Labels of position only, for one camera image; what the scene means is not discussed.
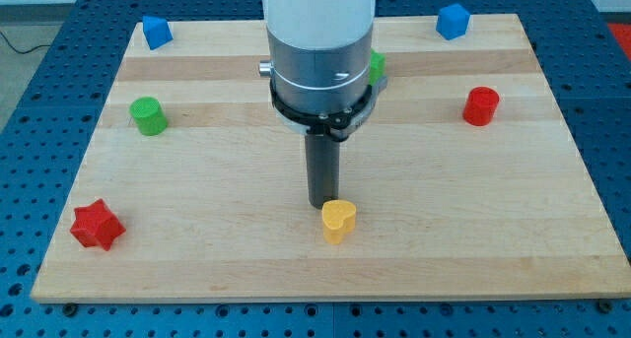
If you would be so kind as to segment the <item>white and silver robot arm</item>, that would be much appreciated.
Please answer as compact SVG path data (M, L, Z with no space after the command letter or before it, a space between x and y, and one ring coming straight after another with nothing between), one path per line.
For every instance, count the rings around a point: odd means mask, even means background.
M371 116L386 77L370 79L376 0L261 0L277 116L305 138L312 206L338 197L339 147Z

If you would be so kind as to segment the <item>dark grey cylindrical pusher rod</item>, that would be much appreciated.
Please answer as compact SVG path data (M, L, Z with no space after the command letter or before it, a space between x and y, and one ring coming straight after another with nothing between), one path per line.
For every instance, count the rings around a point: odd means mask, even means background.
M321 209L329 200L338 198L339 144L328 136L305 137L309 201Z

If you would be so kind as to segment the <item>black mounting ring bracket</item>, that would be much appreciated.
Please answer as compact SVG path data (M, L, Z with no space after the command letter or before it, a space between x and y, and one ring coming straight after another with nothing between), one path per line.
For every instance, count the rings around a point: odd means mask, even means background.
M354 104L336 113L318 114L297 111L282 101L273 86L269 90L277 117L290 130L304 136L327 136L334 142L344 142L369 119L379 94L386 87L387 76L383 75L374 85L369 85Z

